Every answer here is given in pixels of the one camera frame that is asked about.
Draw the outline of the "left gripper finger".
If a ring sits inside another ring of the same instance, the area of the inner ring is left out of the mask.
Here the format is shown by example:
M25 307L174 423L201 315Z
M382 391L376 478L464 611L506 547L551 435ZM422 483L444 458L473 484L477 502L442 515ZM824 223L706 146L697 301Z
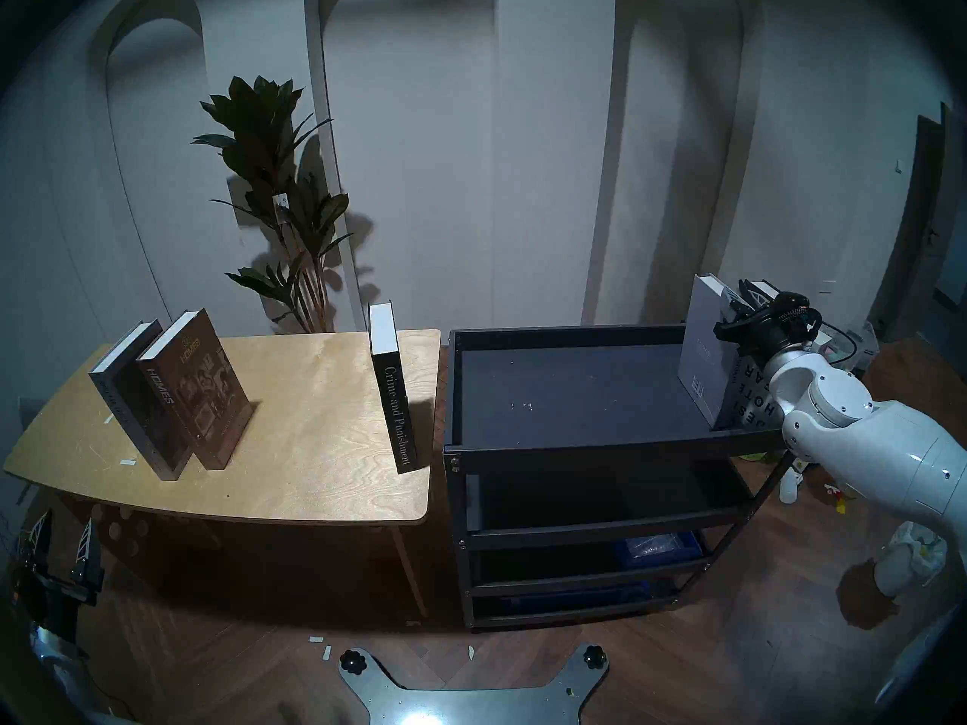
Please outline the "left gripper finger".
M88 519L82 531L71 580L82 601L97 601L102 591L102 546L93 518Z
M47 509L29 533L19 542L19 561L34 573L48 573L48 553L52 539L53 510Z

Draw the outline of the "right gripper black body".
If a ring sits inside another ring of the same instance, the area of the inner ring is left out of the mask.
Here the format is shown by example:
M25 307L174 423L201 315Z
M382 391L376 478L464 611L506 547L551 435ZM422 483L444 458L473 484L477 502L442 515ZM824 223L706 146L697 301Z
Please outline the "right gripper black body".
M746 320L745 355L772 359L794 346L810 344L822 326L822 314L805 295L779 292Z

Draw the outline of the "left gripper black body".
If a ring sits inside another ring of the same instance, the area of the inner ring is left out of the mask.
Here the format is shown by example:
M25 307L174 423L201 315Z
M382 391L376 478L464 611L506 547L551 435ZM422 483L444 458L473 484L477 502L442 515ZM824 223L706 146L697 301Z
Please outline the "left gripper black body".
M80 606L96 606L99 593L100 583L68 583L29 568L15 570L15 604L45 629L77 629Z

